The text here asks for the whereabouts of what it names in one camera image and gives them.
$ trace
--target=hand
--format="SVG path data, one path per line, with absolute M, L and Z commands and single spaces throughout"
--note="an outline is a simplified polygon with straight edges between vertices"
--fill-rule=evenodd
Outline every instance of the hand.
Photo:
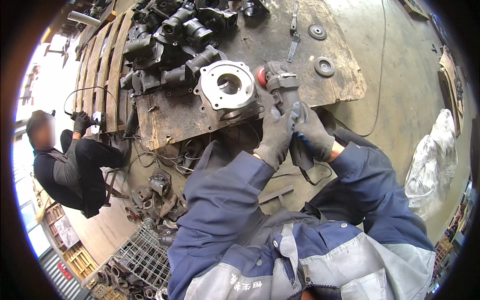
M 302 118 L 299 118 L 294 132 L 302 139 L 319 161 L 331 161 L 330 155 L 335 137 L 328 135 L 317 114 L 301 102 Z
M 264 136 L 258 148 L 253 152 L 275 171 L 278 171 L 280 165 L 285 161 L 288 146 L 292 140 L 293 125 L 297 121 L 300 110 L 300 102 L 297 102 L 284 115 L 281 115 L 275 106 L 265 113 Z
M 84 136 L 87 128 L 90 126 L 92 126 L 90 117 L 86 112 L 81 111 L 78 113 L 77 117 L 75 118 L 75 122 L 73 123 L 73 132 L 78 132 Z

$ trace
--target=chest pocket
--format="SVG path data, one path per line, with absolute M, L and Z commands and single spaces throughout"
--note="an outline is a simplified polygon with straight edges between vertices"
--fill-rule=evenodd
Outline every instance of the chest pocket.
M 387 299 L 387 289 L 385 269 L 382 268 L 348 282 L 340 288 L 340 294 L 342 300 L 384 300 Z

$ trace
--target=red sign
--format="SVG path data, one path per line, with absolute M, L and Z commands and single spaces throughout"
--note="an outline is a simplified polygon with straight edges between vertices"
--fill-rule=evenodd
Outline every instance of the red sign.
M 65 265 L 62 262 L 59 262 L 57 264 L 57 268 L 63 273 L 63 275 L 65 276 L 65 278 L 67 280 L 70 280 L 70 279 L 73 278 L 73 276 L 70 274 L 70 272 L 67 270 L 67 268 L 65 267 Z

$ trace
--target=corrugated wall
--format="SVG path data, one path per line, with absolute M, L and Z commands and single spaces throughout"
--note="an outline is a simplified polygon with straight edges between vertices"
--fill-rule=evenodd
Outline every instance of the corrugated wall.
M 66 300 L 74 300 L 81 290 L 80 283 L 75 279 L 75 277 L 67 280 L 67 278 L 63 275 L 63 273 L 57 267 L 58 263 L 61 263 L 61 260 L 55 251 L 53 251 L 53 249 L 50 250 L 44 257 L 41 258 L 40 263 L 44 267 L 53 284 L 56 286 L 60 295 L 62 295 Z

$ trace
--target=black pants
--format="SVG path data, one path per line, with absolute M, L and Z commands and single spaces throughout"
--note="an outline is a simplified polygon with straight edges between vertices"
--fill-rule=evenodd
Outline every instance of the black pants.
M 73 132 L 64 130 L 60 135 L 63 153 L 72 143 Z M 81 139 L 75 147 L 82 198 L 88 212 L 95 212 L 105 203 L 106 190 L 103 172 L 100 167 L 119 168 L 122 165 L 120 150 L 90 139 Z
M 333 131 L 333 136 L 344 147 L 349 142 L 354 142 L 359 146 L 377 150 L 379 155 L 385 156 L 386 161 L 390 161 L 377 146 L 347 129 L 337 128 Z M 338 178 L 335 178 L 327 183 L 309 203 L 318 208 L 328 220 L 346 221 L 358 225 L 363 221 L 365 215 L 360 211 L 359 202 L 356 199 L 356 194 L 347 189 Z

